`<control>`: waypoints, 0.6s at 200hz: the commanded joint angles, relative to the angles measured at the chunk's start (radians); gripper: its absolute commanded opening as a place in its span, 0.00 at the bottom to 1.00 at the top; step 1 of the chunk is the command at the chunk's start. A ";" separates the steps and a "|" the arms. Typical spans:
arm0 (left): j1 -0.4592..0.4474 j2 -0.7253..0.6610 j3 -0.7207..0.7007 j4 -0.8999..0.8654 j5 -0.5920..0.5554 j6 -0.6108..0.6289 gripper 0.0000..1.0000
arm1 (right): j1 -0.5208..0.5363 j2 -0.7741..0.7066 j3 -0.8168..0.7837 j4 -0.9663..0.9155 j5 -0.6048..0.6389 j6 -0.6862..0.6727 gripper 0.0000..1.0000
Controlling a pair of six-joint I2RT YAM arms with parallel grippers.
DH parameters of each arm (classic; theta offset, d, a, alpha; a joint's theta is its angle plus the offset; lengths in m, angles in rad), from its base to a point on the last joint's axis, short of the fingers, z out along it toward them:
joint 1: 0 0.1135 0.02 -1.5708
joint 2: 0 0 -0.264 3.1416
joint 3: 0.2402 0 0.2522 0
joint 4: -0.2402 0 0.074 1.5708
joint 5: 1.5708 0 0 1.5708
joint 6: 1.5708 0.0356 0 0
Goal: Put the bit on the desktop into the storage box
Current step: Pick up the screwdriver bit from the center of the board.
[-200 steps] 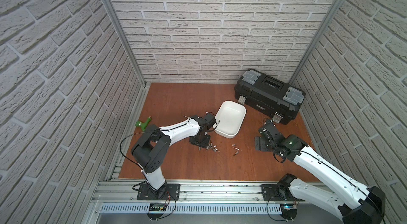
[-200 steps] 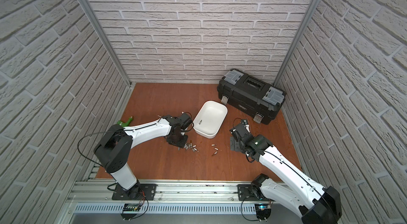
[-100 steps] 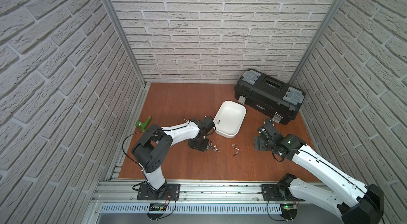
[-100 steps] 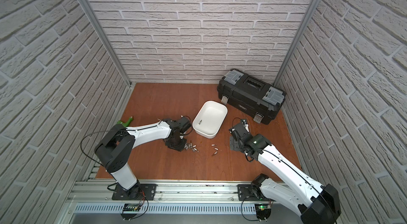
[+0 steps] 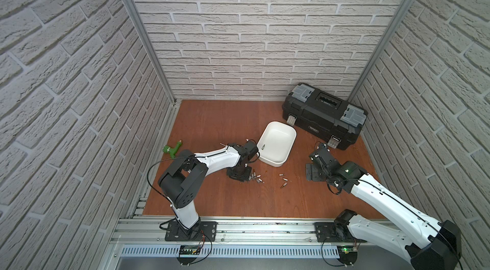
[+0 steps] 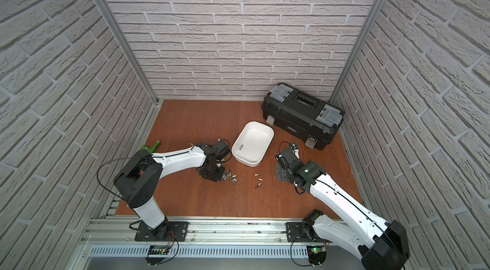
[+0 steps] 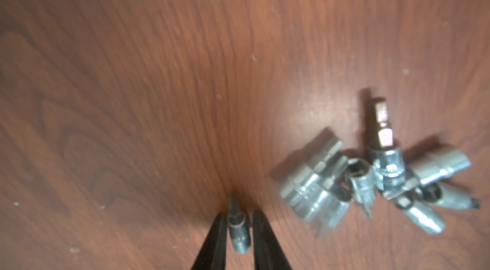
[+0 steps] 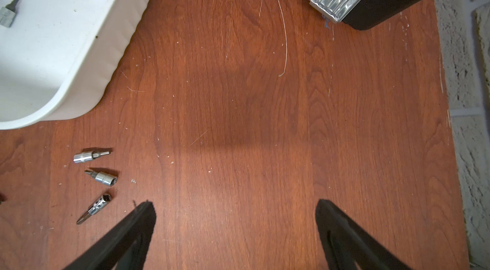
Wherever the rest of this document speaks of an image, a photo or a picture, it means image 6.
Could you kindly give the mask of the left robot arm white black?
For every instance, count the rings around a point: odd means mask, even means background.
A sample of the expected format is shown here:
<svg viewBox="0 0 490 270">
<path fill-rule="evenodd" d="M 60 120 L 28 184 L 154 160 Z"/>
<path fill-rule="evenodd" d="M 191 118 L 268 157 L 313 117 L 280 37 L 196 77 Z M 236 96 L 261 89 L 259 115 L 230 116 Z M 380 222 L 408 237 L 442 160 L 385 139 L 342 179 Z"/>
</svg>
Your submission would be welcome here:
<svg viewBox="0 0 490 270">
<path fill-rule="evenodd" d="M 214 145 L 196 144 L 187 149 L 165 153 L 150 153 L 143 149 L 135 153 L 114 178 L 121 198 L 150 231 L 165 230 L 167 217 L 154 198 L 160 179 L 186 169 L 197 169 L 207 180 L 222 180 L 225 158 L 230 146 L 224 140 Z"/>
</svg>

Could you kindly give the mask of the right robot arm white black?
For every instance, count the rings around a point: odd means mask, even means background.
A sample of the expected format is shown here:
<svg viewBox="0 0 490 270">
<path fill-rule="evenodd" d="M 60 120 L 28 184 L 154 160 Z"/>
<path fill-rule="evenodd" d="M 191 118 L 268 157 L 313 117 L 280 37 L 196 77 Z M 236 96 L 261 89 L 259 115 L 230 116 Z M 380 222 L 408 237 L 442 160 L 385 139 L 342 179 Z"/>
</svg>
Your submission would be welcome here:
<svg viewBox="0 0 490 270">
<path fill-rule="evenodd" d="M 343 220 L 340 224 L 315 209 L 292 231 L 291 243 L 326 241 L 358 258 L 365 269 L 404 269 L 410 248 L 402 224 L 388 222 L 364 207 L 317 163 L 303 163 L 295 144 L 280 151 L 276 160 L 298 194 L 311 194 Z"/>
</svg>

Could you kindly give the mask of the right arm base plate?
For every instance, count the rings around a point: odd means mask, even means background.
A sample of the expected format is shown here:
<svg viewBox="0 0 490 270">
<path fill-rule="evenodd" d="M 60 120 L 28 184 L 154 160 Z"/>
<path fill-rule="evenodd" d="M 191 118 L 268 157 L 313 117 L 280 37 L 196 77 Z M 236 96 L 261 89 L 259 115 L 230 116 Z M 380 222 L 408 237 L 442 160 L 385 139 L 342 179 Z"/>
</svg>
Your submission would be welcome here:
<svg viewBox="0 0 490 270">
<path fill-rule="evenodd" d="M 309 242 L 309 243 L 330 243 L 329 240 L 319 238 L 318 236 L 311 237 L 304 229 L 301 222 L 289 221 L 285 224 L 287 242 Z"/>
</svg>

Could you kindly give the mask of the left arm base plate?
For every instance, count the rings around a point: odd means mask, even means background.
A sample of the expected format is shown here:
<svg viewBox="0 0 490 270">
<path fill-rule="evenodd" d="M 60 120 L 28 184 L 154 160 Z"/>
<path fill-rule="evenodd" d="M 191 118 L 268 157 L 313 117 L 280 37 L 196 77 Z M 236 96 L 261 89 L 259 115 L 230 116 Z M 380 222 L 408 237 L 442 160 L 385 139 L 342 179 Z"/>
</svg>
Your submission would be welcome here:
<svg viewBox="0 0 490 270">
<path fill-rule="evenodd" d="M 185 241 L 189 226 L 188 221 L 163 222 L 159 227 L 150 229 L 145 223 L 140 222 L 135 234 L 135 241 L 140 242 L 165 242 L 174 238 L 178 242 Z"/>
</svg>

